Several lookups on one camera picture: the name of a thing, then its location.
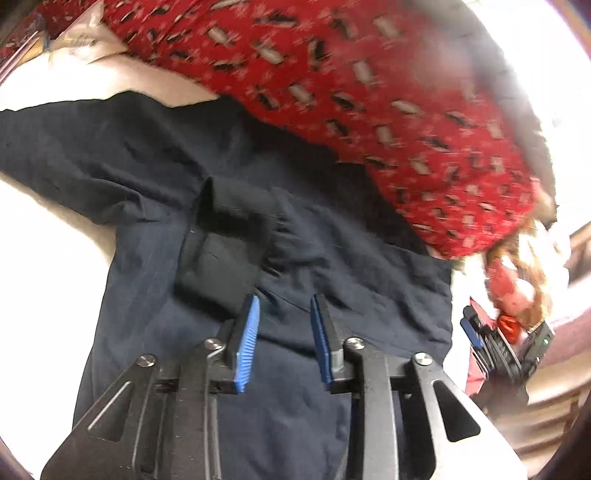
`wrinkled fabric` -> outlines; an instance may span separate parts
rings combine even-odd
[[[332,478],[350,402],[320,381],[313,293],[384,351],[442,361],[451,345],[449,262],[374,190],[362,167],[262,124],[234,100],[178,108],[137,93],[0,112],[0,170],[94,222],[116,253],[76,418],[142,353],[182,359],[216,333],[220,305],[175,294],[178,259],[211,176],[274,197],[276,221],[255,293],[261,324],[245,394],[220,398],[227,479]]]
[[[57,33],[91,2],[44,0]],[[446,257],[489,248],[533,204],[530,172],[462,48],[410,2],[105,1],[140,58],[364,163]]]

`blue gripper pad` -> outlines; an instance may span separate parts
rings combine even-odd
[[[320,367],[320,376],[326,385],[330,385],[334,380],[330,365],[330,349],[316,297],[312,297],[312,300],[310,300],[310,322],[312,324],[314,344],[316,345],[316,360]]]
[[[251,378],[252,361],[255,355],[256,336],[259,321],[261,319],[261,304],[256,295],[252,296],[251,309],[240,341],[240,347],[236,353],[236,374],[234,383],[236,390],[244,392],[246,384]]]

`shirt sleeve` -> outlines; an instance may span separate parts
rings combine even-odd
[[[132,92],[3,111],[0,170],[95,223],[162,220],[188,208],[203,183],[195,177],[206,177],[188,174],[194,152],[170,128],[186,114]]]

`red patterned fabric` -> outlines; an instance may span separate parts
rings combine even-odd
[[[404,2],[105,3],[106,22],[142,59],[365,163],[447,257],[486,249],[531,209],[530,174],[500,109],[462,52]],[[44,0],[40,11],[57,33],[89,5]]]

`metal bolt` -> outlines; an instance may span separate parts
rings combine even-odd
[[[208,338],[203,343],[205,344],[205,348],[207,350],[219,350],[221,347],[223,347],[222,341],[216,337]]]
[[[151,367],[156,363],[156,357],[151,353],[146,353],[145,355],[140,355],[136,360],[137,363],[141,367]]]
[[[351,337],[345,340],[345,345],[351,350],[361,350],[365,348],[365,342],[361,338]]]
[[[414,361],[423,367],[428,367],[433,363],[433,358],[431,355],[425,352],[419,352],[414,354]]]

